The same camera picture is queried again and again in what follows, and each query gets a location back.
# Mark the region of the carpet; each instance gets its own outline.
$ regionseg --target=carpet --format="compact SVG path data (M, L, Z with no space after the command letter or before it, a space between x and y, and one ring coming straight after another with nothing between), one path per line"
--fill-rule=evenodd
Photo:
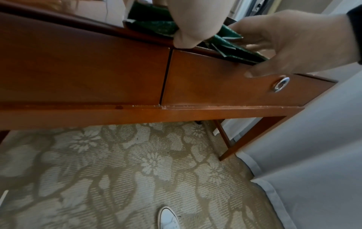
M0 228L281 229L247 166L204 122L11 131L0 145Z

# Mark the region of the hand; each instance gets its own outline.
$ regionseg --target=hand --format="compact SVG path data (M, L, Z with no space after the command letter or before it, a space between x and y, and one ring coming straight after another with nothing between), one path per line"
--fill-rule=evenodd
M168 5L180 28L173 37L176 48L190 49L218 33L234 0L153 0Z
M322 71L361 60L347 15L287 10L246 17L229 27L244 37L240 45L276 52L270 60L251 67L246 77Z

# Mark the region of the drawer front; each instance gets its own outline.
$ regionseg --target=drawer front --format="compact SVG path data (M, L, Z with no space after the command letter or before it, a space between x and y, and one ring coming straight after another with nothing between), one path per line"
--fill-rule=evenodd
M0 103L158 105L169 48L0 13Z
M335 83L288 75L279 92L273 87L281 75L245 78L249 65L174 51L162 105L303 106Z

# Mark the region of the shoe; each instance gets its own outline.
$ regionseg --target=shoe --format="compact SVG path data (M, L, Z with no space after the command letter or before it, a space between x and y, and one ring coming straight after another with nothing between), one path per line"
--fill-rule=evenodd
M181 229L173 210L163 207L158 212L158 229Z

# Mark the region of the metal ring handle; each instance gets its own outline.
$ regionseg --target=metal ring handle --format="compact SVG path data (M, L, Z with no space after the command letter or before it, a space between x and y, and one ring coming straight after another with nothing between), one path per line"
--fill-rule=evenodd
M279 92L281 91L283 88L285 88L285 86L289 83L290 78L289 77L284 77L283 79L281 79L279 82L277 82L274 87L273 87L273 91Z

